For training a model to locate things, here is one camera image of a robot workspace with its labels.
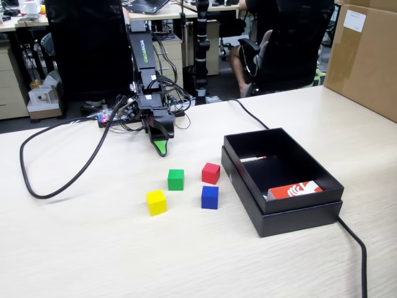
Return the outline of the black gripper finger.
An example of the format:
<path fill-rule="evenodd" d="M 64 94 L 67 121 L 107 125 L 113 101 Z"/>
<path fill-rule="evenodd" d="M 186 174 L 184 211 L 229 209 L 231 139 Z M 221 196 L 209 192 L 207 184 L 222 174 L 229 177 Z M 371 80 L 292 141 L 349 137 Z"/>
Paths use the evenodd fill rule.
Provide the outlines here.
<path fill-rule="evenodd" d="M 149 131 L 157 139 L 174 138 L 175 116 L 167 109 L 153 109 L 148 118 Z"/>
<path fill-rule="evenodd" d="M 148 124 L 148 135 L 151 144 L 154 146 L 159 156 L 166 156 L 168 142 L 166 134 L 161 129 Z"/>

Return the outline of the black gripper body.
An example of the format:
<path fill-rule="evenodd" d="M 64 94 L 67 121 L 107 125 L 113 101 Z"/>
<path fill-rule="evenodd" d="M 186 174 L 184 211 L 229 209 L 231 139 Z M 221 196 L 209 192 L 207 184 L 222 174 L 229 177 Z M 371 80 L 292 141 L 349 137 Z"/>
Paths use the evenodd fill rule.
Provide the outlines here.
<path fill-rule="evenodd" d="M 148 129 L 148 118 L 153 109 L 167 109 L 163 106 L 161 96 L 159 94 L 139 95 L 136 99 L 137 115 L 136 117 L 143 121 Z"/>

